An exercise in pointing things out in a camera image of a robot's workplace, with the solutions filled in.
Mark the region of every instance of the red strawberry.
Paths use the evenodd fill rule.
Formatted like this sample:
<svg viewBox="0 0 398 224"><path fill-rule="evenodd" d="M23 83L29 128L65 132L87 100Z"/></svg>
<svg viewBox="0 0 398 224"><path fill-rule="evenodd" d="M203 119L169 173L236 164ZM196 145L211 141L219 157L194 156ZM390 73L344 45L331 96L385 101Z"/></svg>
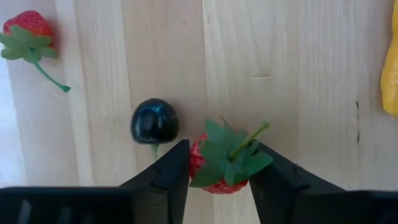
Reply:
<svg viewBox="0 0 398 224"><path fill-rule="evenodd" d="M52 83L62 91L68 92L69 86L61 85L48 75L39 65L42 57L57 58L52 48L52 30L48 22L36 11L25 11L9 19L3 25L0 42L5 48L1 57L8 60L23 58L32 63Z"/></svg>
<svg viewBox="0 0 398 224"><path fill-rule="evenodd" d="M269 127L268 122L252 135L235 131L225 120L224 126L207 119L206 134L190 149L191 187L213 194L232 194L248 184L250 176L272 162L271 156L257 150L254 138Z"/></svg>
<svg viewBox="0 0 398 224"><path fill-rule="evenodd" d="M195 176L197 170L206 162L205 158L200 153L199 142L206 140L207 135L203 134L200 138L193 143L193 146L190 150L190 167L189 167L189 176L191 179ZM232 194L240 191L244 186L248 184L248 180L238 183L237 185L231 187L229 186L224 179L220 180L217 184L212 184L208 187L203 187L203 190L210 192L212 194Z"/></svg>
<svg viewBox="0 0 398 224"><path fill-rule="evenodd" d="M34 35L52 36L52 30L48 22L37 11L25 11L18 16L9 19L3 25L5 34L11 35L10 26L20 26Z"/></svg>

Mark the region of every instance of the dark mark on wood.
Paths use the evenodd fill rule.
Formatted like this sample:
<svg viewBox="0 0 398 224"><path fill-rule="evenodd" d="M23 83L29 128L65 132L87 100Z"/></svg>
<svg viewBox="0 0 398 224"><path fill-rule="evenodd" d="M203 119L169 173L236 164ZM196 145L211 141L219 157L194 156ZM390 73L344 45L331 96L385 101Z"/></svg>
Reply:
<svg viewBox="0 0 398 224"><path fill-rule="evenodd" d="M359 144L361 140L361 132L359 131L359 101L355 102L356 105L356 125L357 125L357 135L356 135L356 143Z"/></svg>

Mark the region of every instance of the fruit stem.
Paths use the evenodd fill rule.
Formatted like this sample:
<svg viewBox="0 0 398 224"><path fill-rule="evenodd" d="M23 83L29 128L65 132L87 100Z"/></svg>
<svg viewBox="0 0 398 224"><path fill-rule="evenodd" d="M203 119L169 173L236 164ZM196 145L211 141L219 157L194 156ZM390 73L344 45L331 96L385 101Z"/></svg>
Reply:
<svg viewBox="0 0 398 224"><path fill-rule="evenodd" d="M51 78L50 75L47 74L47 72L44 71L44 69L39 65L38 61L35 58L35 51L36 49L29 48L28 53L29 53L29 58L32 61L32 63L35 65L35 67L44 75L45 78L50 80L52 83L56 84L62 91L67 93L70 90L69 86L61 85L59 82L55 81L53 78Z"/></svg>
<svg viewBox="0 0 398 224"><path fill-rule="evenodd" d="M151 144L150 149L152 150L152 154L154 155L155 161L157 160L157 151L159 150L159 144Z"/></svg>
<svg viewBox="0 0 398 224"><path fill-rule="evenodd" d="M247 149L247 145L253 141L263 130L267 129L271 124L268 122L263 122L261 124L261 127L257 129L254 133L252 133L250 136L248 136L242 144L239 145L239 147L236 150L233 150L228 153L228 157L231 161L234 161L239 153L241 153L243 150Z"/></svg>

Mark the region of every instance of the green strawberry stem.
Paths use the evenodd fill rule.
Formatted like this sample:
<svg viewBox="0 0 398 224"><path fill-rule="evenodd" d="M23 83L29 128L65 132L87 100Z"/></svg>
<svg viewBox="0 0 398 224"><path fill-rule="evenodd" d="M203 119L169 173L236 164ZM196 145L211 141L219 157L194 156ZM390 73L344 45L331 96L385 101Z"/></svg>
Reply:
<svg viewBox="0 0 398 224"><path fill-rule="evenodd" d="M34 48L29 48L28 49L29 58L33 62L35 67L44 75L45 78L50 80L52 83L56 84L62 91L67 93L70 90L70 87L59 84L59 82L55 81L53 78L51 78L50 75L47 74L47 72L44 71L44 69L39 65L38 61L36 60L36 58L34 56L35 55L35 51L36 51L36 49L34 49Z"/></svg>
<svg viewBox="0 0 398 224"><path fill-rule="evenodd" d="M268 122L264 122L257 131L255 131L253 134L248 136L242 144L239 145L239 147L236 150L233 150L229 152L228 157L231 161L234 161L239 153L241 153L243 150L247 149L248 145L250 144L251 141L253 141L263 130L267 129L271 124Z"/></svg>

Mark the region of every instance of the scratch on wood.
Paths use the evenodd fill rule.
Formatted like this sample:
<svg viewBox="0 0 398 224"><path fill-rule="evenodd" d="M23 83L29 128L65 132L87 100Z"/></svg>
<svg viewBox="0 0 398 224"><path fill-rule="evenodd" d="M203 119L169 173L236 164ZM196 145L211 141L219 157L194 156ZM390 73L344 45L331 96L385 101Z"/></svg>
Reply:
<svg viewBox="0 0 398 224"><path fill-rule="evenodd" d="M250 77L251 80L264 80L268 78L272 78L275 75L261 75L261 76L256 76L256 77Z"/></svg>
<svg viewBox="0 0 398 224"><path fill-rule="evenodd" d="M356 136L356 143L358 144L361 140L361 132L359 130L359 101L355 102L356 105L356 125L357 125L357 136Z"/></svg>
<svg viewBox="0 0 398 224"><path fill-rule="evenodd" d="M191 102L185 103L182 107L191 106L192 104L198 103L200 100L193 100Z"/></svg>

